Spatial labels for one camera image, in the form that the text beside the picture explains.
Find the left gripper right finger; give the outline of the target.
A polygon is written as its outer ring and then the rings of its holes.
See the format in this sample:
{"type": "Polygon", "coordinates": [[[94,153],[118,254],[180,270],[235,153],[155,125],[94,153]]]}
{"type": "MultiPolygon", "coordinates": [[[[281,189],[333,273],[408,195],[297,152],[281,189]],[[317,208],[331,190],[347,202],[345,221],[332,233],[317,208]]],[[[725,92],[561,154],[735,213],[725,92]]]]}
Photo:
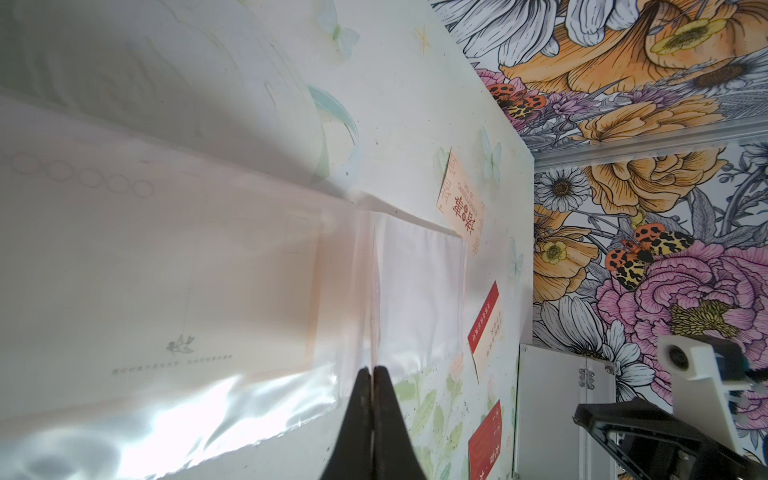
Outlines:
{"type": "Polygon", "coordinates": [[[389,371],[373,371],[373,471],[379,480],[425,479],[415,455],[389,371]]]}

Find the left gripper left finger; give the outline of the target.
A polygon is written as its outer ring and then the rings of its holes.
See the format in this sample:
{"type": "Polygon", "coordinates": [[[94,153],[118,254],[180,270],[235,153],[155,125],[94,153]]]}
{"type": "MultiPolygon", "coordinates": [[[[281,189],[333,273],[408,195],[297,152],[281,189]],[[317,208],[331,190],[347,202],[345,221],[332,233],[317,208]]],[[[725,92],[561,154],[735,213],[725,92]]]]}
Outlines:
{"type": "Polygon", "coordinates": [[[321,480],[368,480],[373,472],[373,382],[358,371],[333,451],[321,480]]]}

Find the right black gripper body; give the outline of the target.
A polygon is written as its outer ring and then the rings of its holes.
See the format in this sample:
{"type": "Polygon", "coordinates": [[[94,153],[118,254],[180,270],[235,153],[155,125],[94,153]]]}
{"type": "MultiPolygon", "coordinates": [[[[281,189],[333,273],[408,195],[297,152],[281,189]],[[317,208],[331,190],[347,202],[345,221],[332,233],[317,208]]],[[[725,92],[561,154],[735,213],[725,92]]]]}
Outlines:
{"type": "Polygon", "coordinates": [[[573,421],[635,479],[765,479],[750,460],[645,400],[580,404],[573,421]]]}

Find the pink elephant photo album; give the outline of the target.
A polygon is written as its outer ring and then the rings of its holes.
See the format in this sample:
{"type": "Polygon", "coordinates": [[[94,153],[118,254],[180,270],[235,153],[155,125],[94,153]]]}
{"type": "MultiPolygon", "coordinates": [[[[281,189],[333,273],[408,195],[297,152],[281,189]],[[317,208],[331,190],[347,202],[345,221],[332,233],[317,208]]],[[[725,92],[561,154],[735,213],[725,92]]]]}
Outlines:
{"type": "Polygon", "coordinates": [[[159,479],[458,348],[466,247],[1,102],[1,475],[159,479]]]}

